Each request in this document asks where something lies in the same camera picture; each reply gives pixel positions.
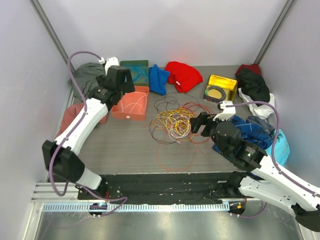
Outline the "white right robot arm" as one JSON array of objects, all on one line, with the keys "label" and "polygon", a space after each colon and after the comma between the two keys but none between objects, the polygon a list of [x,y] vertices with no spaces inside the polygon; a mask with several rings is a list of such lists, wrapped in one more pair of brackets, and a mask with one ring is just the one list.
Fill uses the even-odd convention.
[{"label": "white right robot arm", "polygon": [[240,194],[258,198],[288,212],[305,228],[319,232],[319,187],[273,162],[263,149],[243,140],[231,121],[219,117],[221,114],[202,112],[189,121],[192,133],[204,126],[201,135],[210,137],[224,158],[246,172],[234,173],[235,178],[225,186],[226,193],[233,198]]}]

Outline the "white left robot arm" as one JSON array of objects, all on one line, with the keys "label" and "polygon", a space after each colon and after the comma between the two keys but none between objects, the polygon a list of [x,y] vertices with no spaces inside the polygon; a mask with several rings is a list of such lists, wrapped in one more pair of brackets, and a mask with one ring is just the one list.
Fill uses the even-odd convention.
[{"label": "white left robot arm", "polygon": [[123,66],[112,65],[102,77],[101,84],[89,94],[80,113],[67,129],[54,141],[42,145],[45,167],[52,181],[57,175],[68,182],[89,189],[93,198],[100,200],[107,192],[102,177],[80,160],[80,150],[99,121],[116,106],[125,94],[135,91],[131,71]]}]

